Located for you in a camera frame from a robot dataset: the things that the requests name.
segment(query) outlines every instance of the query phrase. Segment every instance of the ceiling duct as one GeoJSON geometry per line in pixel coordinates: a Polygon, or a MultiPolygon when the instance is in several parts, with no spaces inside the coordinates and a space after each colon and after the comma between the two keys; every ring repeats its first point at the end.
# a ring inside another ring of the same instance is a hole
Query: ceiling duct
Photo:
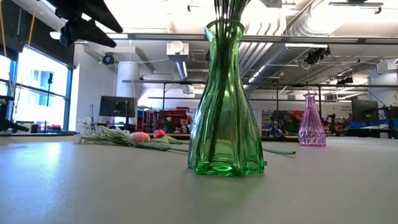
{"type": "MultiPolygon", "coordinates": [[[[181,41],[167,43],[167,56],[175,62],[180,79],[186,81],[188,77],[186,61],[189,60],[189,45],[181,41]]],[[[182,92],[184,94],[193,94],[193,87],[183,85],[182,92]]]]}
{"type": "MultiPolygon", "coordinates": [[[[314,0],[304,10],[297,20],[286,30],[287,36],[300,37],[325,37],[337,30],[342,22],[335,16],[335,10],[328,5],[326,0],[314,0]]],[[[309,48],[286,47],[285,44],[273,44],[266,52],[260,62],[260,69],[254,74],[249,82],[260,83],[279,73],[283,67],[267,66],[267,64],[288,65],[301,55],[305,54],[309,48]]],[[[247,91],[254,91],[260,86],[247,85],[247,91]]]]}

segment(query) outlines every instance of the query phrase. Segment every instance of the desk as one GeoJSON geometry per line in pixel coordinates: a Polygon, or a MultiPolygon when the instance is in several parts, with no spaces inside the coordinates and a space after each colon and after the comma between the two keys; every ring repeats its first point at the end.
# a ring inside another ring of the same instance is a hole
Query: desk
{"type": "Polygon", "coordinates": [[[0,138],[2,224],[398,220],[395,140],[330,137],[326,148],[265,142],[297,155],[265,152],[265,174],[235,179],[194,175],[184,153],[18,139],[0,138]]]}

